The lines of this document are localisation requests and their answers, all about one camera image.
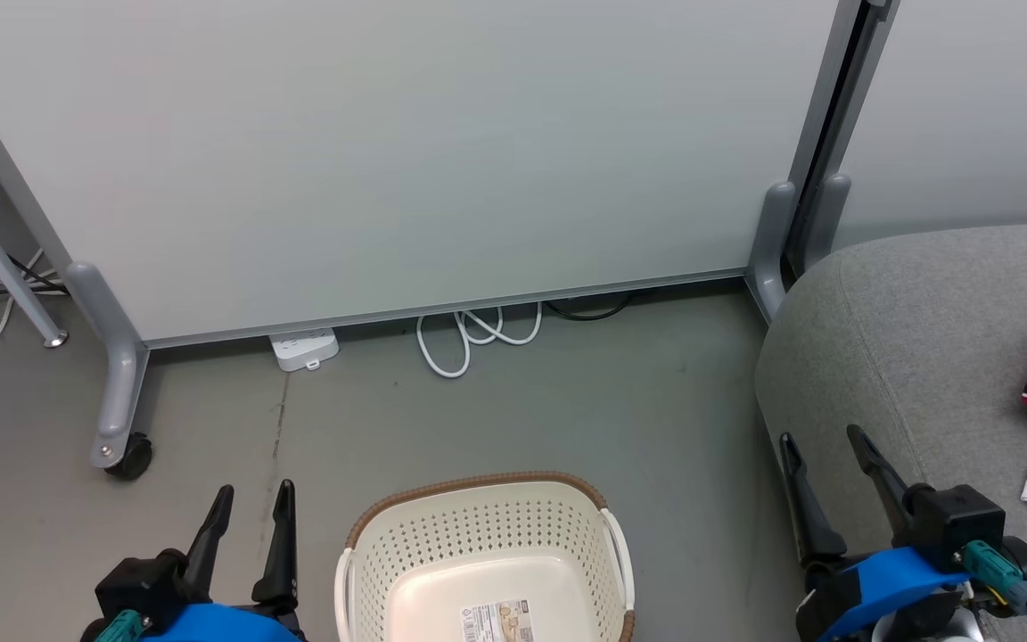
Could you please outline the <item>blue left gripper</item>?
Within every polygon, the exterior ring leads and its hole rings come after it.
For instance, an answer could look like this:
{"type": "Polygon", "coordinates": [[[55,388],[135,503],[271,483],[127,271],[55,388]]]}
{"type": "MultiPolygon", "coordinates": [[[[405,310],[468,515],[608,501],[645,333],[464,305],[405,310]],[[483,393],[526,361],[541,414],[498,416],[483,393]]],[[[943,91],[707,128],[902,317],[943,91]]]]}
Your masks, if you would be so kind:
{"type": "MultiPolygon", "coordinates": [[[[187,553],[184,573],[192,592],[210,600],[218,547],[228,529],[234,487],[221,487],[187,553]]],[[[298,528],[296,485],[281,480],[273,508],[274,529],[264,573],[253,586],[253,605],[189,603],[168,605],[166,629],[159,624],[159,608],[139,605],[135,613],[152,624],[142,641],[303,641],[298,621],[298,528]]]]}

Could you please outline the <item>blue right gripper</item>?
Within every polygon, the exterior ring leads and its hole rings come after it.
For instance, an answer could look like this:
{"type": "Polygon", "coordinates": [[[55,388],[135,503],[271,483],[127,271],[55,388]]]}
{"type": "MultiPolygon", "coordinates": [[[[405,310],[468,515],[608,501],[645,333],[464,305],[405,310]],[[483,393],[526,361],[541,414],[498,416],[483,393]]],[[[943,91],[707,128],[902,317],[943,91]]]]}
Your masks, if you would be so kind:
{"type": "MultiPolygon", "coordinates": [[[[848,425],[845,431],[859,468],[874,484],[887,516],[891,543],[908,545],[913,517],[902,500],[908,485],[863,428],[848,425]]],[[[799,564],[803,568],[834,564],[845,557],[847,545],[831,527],[817,501],[806,460],[793,435],[779,436],[779,456],[799,564]]],[[[969,572],[938,572],[913,547],[873,553],[843,572],[821,580],[803,598],[796,608],[796,633],[801,641],[845,638],[925,600],[937,589],[961,586],[969,578],[969,572]]]]}

